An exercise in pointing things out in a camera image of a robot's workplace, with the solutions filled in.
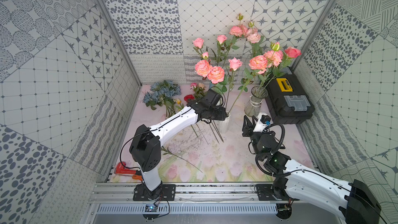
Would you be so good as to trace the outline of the pink rose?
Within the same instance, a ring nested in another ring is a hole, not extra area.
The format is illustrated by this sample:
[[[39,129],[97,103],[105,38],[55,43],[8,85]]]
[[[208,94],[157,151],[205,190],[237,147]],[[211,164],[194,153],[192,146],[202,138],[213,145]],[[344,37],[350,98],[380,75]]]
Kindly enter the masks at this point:
[[[242,65],[243,65],[243,62],[240,59],[237,59],[237,58],[229,59],[228,91],[227,91],[227,98],[226,98],[225,107],[228,106],[230,92],[234,88],[235,75],[238,72],[238,70],[241,68]]]

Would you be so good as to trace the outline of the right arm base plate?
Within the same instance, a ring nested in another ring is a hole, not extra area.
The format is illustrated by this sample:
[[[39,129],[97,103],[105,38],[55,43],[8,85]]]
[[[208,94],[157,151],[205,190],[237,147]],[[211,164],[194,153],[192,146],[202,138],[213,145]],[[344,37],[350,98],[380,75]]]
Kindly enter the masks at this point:
[[[284,189],[273,184],[256,184],[255,192],[259,201],[297,201],[295,198],[290,198]]]

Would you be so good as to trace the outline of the pink carnation stem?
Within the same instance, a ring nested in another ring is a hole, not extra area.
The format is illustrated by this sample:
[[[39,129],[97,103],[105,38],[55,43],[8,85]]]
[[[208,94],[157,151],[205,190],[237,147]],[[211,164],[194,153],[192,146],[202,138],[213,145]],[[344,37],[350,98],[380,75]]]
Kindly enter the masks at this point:
[[[192,164],[191,162],[189,162],[188,160],[182,158],[181,156],[178,156],[174,153],[172,153],[168,148],[165,148],[164,146],[161,147],[161,151],[163,152],[164,155],[171,155],[174,157],[177,157],[183,161],[185,161],[186,163],[190,164],[191,166],[193,166],[194,168],[196,168],[197,170],[199,170],[200,172],[202,172],[198,167],[196,167],[194,164]]]

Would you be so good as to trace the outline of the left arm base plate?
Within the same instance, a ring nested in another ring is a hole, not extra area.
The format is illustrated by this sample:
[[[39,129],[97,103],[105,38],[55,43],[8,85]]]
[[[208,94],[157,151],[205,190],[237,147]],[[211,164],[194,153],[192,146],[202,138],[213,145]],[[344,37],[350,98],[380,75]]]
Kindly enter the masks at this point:
[[[135,187],[133,201],[151,201],[161,198],[162,200],[174,201],[176,185],[160,184],[155,190],[151,191],[142,183]]]

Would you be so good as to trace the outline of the large pink rose stem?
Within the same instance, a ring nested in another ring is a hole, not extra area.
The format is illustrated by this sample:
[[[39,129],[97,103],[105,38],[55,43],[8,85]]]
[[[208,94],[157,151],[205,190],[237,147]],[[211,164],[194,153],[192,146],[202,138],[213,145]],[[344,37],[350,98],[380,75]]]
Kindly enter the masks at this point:
[[[283,71],[287,68],[294,59],[301,56],[302,53],[299,49],[289,47],[284,51],[276,51],[273,56],[273,66],[278,67]]]

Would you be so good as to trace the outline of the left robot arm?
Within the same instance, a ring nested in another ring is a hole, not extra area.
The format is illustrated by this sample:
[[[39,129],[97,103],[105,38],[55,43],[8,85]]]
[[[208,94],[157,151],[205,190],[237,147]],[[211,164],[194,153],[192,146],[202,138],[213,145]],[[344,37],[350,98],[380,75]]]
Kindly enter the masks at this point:
[[[130,144],[129,152],[141,171],[143,182],[140,186],[150,199],[160,196],[162,192],[158,172],[162,146],[181,130],[199,121],[207,124],[213,120],[224,121],[227,111],[223,104],[222,95],[209,89],[203,98],[190,100],[182,110],[163,122],[150,127],[144,124],[139,126],[135,135],[126,142]]]

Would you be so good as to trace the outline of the pink peony flower stem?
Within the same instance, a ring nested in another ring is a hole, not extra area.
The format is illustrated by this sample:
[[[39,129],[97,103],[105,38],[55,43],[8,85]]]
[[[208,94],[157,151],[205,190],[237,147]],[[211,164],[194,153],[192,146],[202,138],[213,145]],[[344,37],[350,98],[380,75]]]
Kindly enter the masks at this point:
[[[230,28],[229,30],[229,35],[230,38],[224,41],[224,57],[227,58],[227,56],[231,52],[236,52],[239,50],[239,41],[244,37],[244,35],[247,32],[247,28],[243,24],[243,19],[244,15],[242,13],[239,13],[237,15],[237,20],[239,23],[233,27]]]

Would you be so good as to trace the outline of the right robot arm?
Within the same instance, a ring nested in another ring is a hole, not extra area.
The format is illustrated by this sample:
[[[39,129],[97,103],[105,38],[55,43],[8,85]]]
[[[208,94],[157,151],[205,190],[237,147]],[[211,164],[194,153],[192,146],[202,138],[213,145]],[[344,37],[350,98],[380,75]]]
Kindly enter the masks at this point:
[[[255,156],[258,169],[274,178],[271,192],[277,199],[290,202],[302,200],[339,217],[347,224],[378,224],[385,219],[381,206],[369,187],[362,181],[337,179],[310,169],[280,152],[285,127],[280,137],[272,131],[277,124],[270,116],[244,116],[242,136],[250,138],[249,151]]]

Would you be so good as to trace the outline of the large peony stem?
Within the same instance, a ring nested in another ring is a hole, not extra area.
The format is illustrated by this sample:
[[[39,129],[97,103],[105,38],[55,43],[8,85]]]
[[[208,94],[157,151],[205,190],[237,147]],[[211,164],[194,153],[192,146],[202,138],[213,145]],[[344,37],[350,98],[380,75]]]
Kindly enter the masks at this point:
[[[273,56],[276,51],[280,51],[280,50],[284,51],[286,49],[283,49],[280,42],[278,42],[278,41],[275,43],[271,42],[269,47],[264,49],[262,55],[259,55],[256,57],[251,57],[251,59],[248,61],[248,65],[246,68],[244,68],[243,65],[241,66],[241,68],[238,70],[238,72],[243,71],[243,77],[239,81],[241,84],[237,89],[239,91],[239,93],[238,93],[238,96],[233,101],[229,110],[227,110],[227,113],[232,113],[232,109],[236,105],[237,100],[240,98],[240,96],[243,94],[243,92],[248,91],[249,85],[255,83],[257,80],[260,82],[260,80],[258,78],[259,74],[262,74],[270,67],[274,67],[273,66]]]

